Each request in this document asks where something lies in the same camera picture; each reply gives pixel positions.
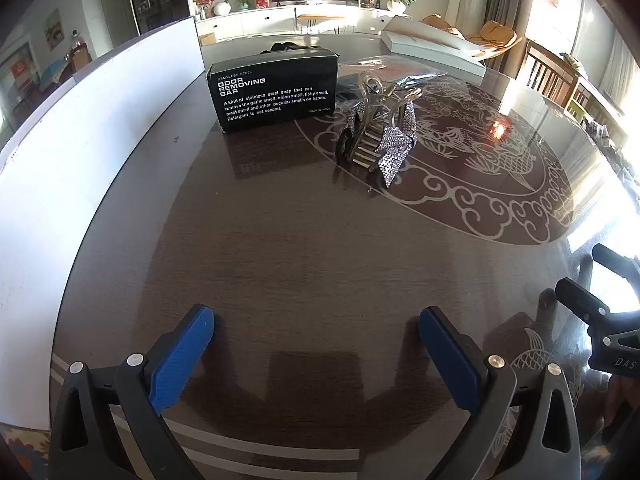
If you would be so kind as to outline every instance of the black box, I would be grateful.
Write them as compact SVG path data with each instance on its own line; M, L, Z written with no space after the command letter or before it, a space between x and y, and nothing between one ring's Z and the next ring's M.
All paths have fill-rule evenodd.
M225 132L331 114L338 56L325 48L283 50L214 63L209 91Z

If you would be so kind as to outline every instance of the white board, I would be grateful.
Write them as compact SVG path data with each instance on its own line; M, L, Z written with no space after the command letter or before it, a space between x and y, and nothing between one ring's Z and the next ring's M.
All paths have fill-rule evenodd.
M458 36L449 34L444 30L431 27L423 22L416 22L402 16L394 16L382 30L387 32L395 32L412 38L420 38L421 40L431 41L432 43L441 44L457 50L461 50L465 54L473 55L482 52L482 48L475 43L463 40Z
M386 30L382 31L380 38L388 49L395 54L435 61L480 77L484 77L486 72L486 67L479 61L450 46L432 43L420 38L412 38L411 36L403 36Z
M23 428L50 426L56 320L94 213L140 139L204 70L193 18L94 63L0 153L0 422Z

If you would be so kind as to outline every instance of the sunlight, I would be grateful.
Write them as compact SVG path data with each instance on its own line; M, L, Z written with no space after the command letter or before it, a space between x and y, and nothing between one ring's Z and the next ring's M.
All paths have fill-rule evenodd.
M500 108L498 109L499 114L509 115L509 112L511 112L511 109L518 98L520 88L520 84L517 81L514 81L513 79L509 81L507 88L504 91L504 95L502 96Z
M582 204L582 202L590 195L591 190L597 185L600 178L599 172L593 170L589 172L587 178L575 190L574 203L576 206L581 205L588 208L588 204ZM625 189L617 185L610 186L607 192L597 196L593 207L586 212L586 217L567 236L570 251L575 253L575 251L583 247L598 232L602 231L615 218L616 214L620 215L620 220L610 228L612 233L602 243L605 245L607 245L607 241L618 243L619 240L617 240L616 234L622 233L627 236L626 244L616 245L617 248L612 246L611 249L618 252L621 250L631 251L631 254L625 254L625 256L640 254L640 247L634 235L639 231L638 216Z
M622 153L624 153L636 171L640 171L640 139L638 138L640 137L640 132L638 132L640 108L638 103L640 103L640 70L636 65L631 88L620 106L625 113L624 117L621 118L625 123L625 129L628 132L632 132L625 147L622 148Z

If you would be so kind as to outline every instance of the screw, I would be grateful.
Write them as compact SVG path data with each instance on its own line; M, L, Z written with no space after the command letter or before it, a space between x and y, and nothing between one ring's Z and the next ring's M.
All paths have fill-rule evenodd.
M73 374L79 374L82 371L83 364L80 361L76 361L69 367L69 371Z
M502 368L504 366L504 359L499 355L490 355L487 359L489 364L494 368Z
M549 363L546 369L549 370L549 373L552 375L560 375L560 372L562 372L562 368L556 363Z
M127 357L127 364L129 366L138 366L144 360L145 357L142 354L131 354Z

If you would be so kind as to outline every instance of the wooden chair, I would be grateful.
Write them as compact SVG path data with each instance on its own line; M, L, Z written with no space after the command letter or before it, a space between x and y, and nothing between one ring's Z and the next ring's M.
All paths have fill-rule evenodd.
M486 61L487 59L501 56L508 50L511 50L514 46L519 44L521 41L522 41L522 37L519 36L513 41L513 43L510 43L507 46L504 46L502 48L497 48L496 50L485 50L481 54L474 56L474 59L478 61Z
M533 40L527 42L518 79L565 110L578 87L580 75L564 59Z

